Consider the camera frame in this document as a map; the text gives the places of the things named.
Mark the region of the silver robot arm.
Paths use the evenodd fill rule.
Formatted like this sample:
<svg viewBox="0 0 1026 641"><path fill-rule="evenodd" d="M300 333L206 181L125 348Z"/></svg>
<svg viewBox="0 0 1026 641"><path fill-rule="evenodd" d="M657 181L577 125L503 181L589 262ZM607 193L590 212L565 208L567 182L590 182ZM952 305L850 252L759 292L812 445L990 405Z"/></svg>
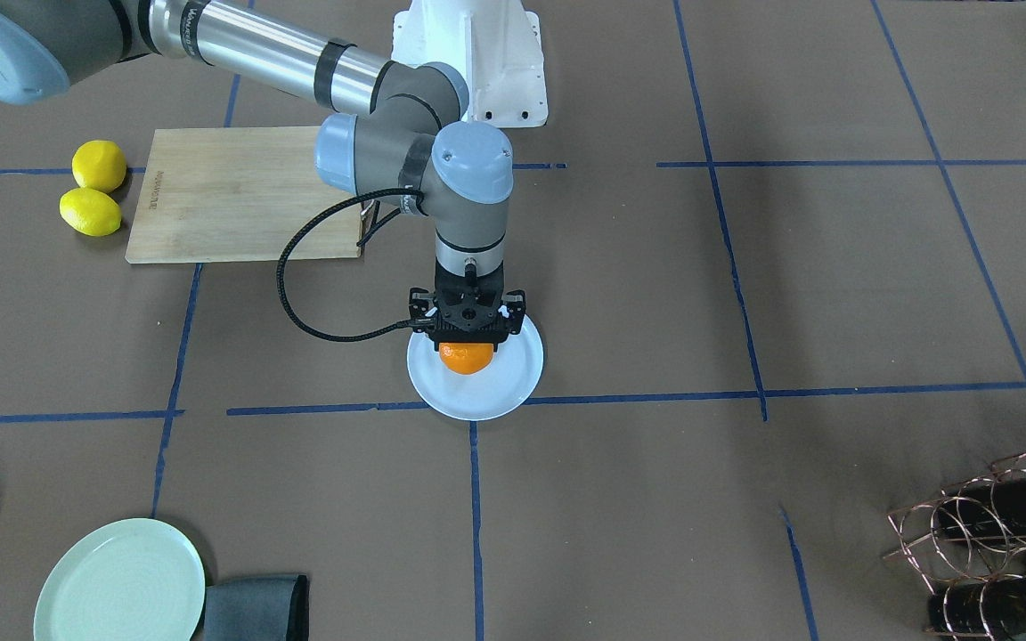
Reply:
<svg viewBox="0 0 1026 641"><path fill-rule="evenodd" d="M451 66L387 61L227 1L0 1L0 101L61 96L144 54L202 62L331 110L316 167L339 190L403 188L406 214L436 225L440 275L500 273L513 188L512 150L469 123Z"/></svg>

